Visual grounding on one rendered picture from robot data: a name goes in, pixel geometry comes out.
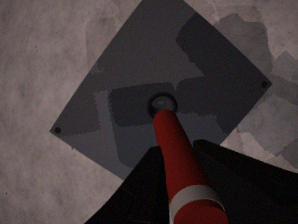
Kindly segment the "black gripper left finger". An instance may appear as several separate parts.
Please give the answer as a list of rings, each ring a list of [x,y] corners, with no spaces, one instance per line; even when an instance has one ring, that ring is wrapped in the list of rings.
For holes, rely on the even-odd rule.
[[[148,152],[85,224],[170,224],[164,153]]]

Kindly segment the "dark red peg with grey band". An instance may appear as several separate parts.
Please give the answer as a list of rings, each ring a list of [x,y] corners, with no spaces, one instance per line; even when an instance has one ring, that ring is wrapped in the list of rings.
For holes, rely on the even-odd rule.
[[[177,113],[161,109],[153,119],[164,153],[166,192],[173,224],[227,224],[225,208],[185,135]]]

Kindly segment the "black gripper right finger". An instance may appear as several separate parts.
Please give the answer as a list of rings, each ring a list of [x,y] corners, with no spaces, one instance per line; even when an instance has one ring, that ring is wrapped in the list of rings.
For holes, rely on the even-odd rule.
[[[193,149],[227,224],[298,224],[298,173],[204,139],[194,140]]]

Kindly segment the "dark grey square panel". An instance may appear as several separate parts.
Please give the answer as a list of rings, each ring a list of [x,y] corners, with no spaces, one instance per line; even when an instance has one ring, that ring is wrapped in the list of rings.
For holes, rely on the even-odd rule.
[[[161,109],[192,147],[221,145],[271,84],[185,0],[141,0],[49,132],[125,180],[157,147]]]

